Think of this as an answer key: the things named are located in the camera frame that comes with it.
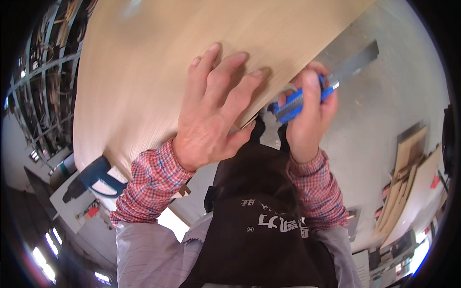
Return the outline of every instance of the white wall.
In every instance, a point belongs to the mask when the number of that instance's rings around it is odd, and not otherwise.
[[[29,185],[29,180],[24,171],[24,166],[37,174],[46,183],[50,182],[48,172],[51,170],[48,165],[41,161],[34,163],[29,157],[33,148],[27,146],[26,139],[19,123],[14,115],[8,114],[2,120],[2,135],[1,135],[1,164],[2,172],[5,175],[6,184],[12,188],[34,193],[34,190]],[[58,154],[52,157],[48,164],[55,167],[71,152],[68,148],[61,150]]]

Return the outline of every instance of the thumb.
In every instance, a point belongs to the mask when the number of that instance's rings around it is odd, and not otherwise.
[[[318,111],[320,107],[320,81],[314,70],[301,72],[303,110]]]
[[[226,159],[234,157],[240,147],[242,147],[246,142],[250,140],[251,131],[253,131],[255,125],[256,121],[253,121],[247,127],[235,131],[227,136],[226,147],[224,151],[224,156]]]

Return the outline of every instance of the person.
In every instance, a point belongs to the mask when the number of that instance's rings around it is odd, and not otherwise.
[[[244,75],[227,93],[247,55],[214,68],[219,50],[212,44],[189,67],[177,135],[132,163],[132,180],[111,213],[119,287],[361,287],[348,213],[319,149],[337,109],[336,92],[320,102],[318,74],[328,69],[312,62],[291,81],[303,89],[303,109],[282,128],[289,151],[279,151],[259,144],[254,121],[230,133],[263,73]],[[218,161],[208,213],[179,243],[156,218],[197,169]]]

